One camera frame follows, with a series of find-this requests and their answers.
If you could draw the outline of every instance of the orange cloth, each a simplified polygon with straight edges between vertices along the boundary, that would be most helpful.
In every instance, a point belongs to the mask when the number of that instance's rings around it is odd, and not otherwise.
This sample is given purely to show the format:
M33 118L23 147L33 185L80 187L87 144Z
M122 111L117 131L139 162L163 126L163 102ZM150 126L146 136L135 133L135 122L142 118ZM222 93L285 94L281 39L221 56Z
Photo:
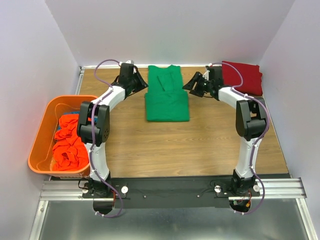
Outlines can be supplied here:
M61 129L54 135L57 142L52 149L56 161L53 171L77 171L89 163L85 144L77 135L78 118L79 114L66 114L59 119Z

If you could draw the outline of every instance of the white wall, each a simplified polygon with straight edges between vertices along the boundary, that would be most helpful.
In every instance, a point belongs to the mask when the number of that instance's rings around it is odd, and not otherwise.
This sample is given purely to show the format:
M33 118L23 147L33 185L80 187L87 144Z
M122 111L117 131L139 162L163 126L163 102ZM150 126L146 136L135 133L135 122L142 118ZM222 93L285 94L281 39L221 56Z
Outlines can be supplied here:
M294 0L45 0L82 66L257 64Z
M320 236L320 1L296 0L261 62L263 91L290 173Z
M0 239L29 239L44 176L29 170L44 109L75 90L78 65L44 0L0 7Z

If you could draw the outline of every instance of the folded green shirt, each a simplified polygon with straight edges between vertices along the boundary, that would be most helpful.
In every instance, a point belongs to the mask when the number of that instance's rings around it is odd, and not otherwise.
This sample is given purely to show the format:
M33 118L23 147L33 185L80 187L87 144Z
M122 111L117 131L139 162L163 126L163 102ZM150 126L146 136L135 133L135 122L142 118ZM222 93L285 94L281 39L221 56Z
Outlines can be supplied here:
M188 94L163 92L145 94L146 120L150 122L187 122L190 120Z
M146 119L150 122L190 120L188 94L182 89L180 66L148 67L148 92L145 94Z

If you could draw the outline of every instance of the cable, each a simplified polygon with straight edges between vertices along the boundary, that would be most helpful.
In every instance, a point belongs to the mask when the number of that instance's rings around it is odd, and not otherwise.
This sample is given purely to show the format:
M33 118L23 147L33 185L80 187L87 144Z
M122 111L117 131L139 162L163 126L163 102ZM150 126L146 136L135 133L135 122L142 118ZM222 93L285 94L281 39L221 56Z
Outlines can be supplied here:
M115 63L117 63L118 65L120 65L120 62L117 61L117 60L114 60L114 59L106 59L106 60L103 60L102 62L100 62L100 63L95 67L94 72L93 72L93 75L94 75L94 77L95 77L97 80L99 80L100 82L102 82L102 83L104 83L104 84L107 84L110 88L112 88L112 86L111 86L110 83L106 82L105 80L102 80L100 77L97 76L97 70L98 70L98 68L99 68L102 64L104 64L104 63L106 63L106 62L115 62Z
M95 168L95 165L94 165L94 163L93 163L93 158L92 158L92 152L93 152L93 150L94 150L94 148L95 148L95 144L96 144L96 135L95 135L95 111L96 111L97 105L98 105L102 100L104 100L106 97L108 97L108 96L113 92L113 90L114 90L113 86L112 86L110 83L108 83L108 82L102 80L101 78L97 77L97 74L96 74L98 68L100 67L100 65L103 64L103 63L105 63L105 62L108 62L108 61L113 61L113 62L116 62L116 63L120 64L120 62L117 61L117 60L107 59L107 60L104 60L104 61L100 62L100 63L96 66L96 68L94 69L94 73L93 73L94 77L95 77L97 80L99 80L100 82L103 82L103 83L107 84L107 85L110 87L110 91L107 92L105 95L103 95L103 96L101 97L101 99L99 99L99 100L93 105L93 108L92 108L92 113L91 113L92 145L91 145L90 150L89 150L89 161L90 161L90 165L91 165L91 168L92 168L91 171L96 174L96 176L100 179L101 182L103 182L107 187L109 187L110 189L112 189L112 190L118 195L118 197L119 197L119 199L120 199L120 202L121 202L120 210L119 210L116 214L114 214L114 215L104 215L104 214L101 214L101 213L98 212L98 211L95 212L95 214L96 214L96 215L99 215L99 216L102 216L102 217L104 217L104 218L114 218L114 217L118 217L118 216L120 215L120 213L122 212L122 210L123 210L123 208L124 208L124 201L123 201L122 197L120 196L119 192L118 192L113 186L111 186L109 183L107 183L107 182L99 175L97 169Z
M116 204L116 193L114 191L112 191L112 192L113 192L113 206L112 207L114 207Z
M251 204L252 194L251 194L250 190L249 190L249 195L250 195L249 202L250 202L250 204Z
M246 198L246 196L247 196L247 194L245 194L240 200L237 200L236 202L237 202L237 204L240 204L240 203L242 203L243 202L243 200Z
M264 202L265 200L265 196L266 196L266 189L265 189L265 185L264 183L262 182L261 178L256 174L255 170L254 170L254 167L253 167L253 160L254 160L254 153L255 153L255 149L256 149L256 146L257 146L257 143L266 135L267 131L269 130L269 126L270 126L270 115L269 115L269 112L267 110L267 108L265 107L265 105L263 105L262 102L258 101L257 99L255 99L254 97L252 96L248 96L247 94L243 94L237 90L235 90L235 88L239 88L241 87L243 84L244 84L244 78L242 77L241 73L238 71L238 69L236 69L234 66L232 66L231 64L229 63L226 63L226 62L218 62L218 63L211 63L212 65L215 65L215 64L224 64L224 65L227 65L231 68L233 68L236 73L239 75L240 77L240 80L241 80L241 83L239 85L235 85L235 86L232 86L231 87L231 91L234 92L235 94L238 94L239 96L243 97L243 98L247 98L247 99L250 99L250 100L253 100L255 101L257 104L260 105L260 107L263 108L263 110L265 111L265 114L266 114L266 125L265 125L265 129L263 131L263 133L254 141L253 143L253 146L252 146L252 150L251 150L251 153L250 153L250 170L252 172L252 174L255 176L256 179L258 179L258 181L261 183L261 186L262 186L262 197L261 197L261 200L260 202L258 203L258 205L252 209L252 210L249 210L247 212L240 212L240 211L236 211L238 213L241 213L242 215L244 214L252 214L253 212L255 212L258 208L260 208L260 206L262 205L262 203Z

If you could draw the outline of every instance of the screw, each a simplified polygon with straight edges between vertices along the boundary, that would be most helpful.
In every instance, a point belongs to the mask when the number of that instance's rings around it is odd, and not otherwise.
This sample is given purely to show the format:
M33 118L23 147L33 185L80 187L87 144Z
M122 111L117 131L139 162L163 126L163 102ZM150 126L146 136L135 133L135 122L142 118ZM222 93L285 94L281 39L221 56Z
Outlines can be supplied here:
M127 186L123 186L122 188L121 188L121 192L123 193L123 194L126 194L127 192L128 192L128 187Z
M254 185L253 190L258 193L260 192L260 187L258 185Z
M218 194L218 193L220 193L221 192L221 187L219 186L219 185L216 185L215 187L214 187L214 191Z

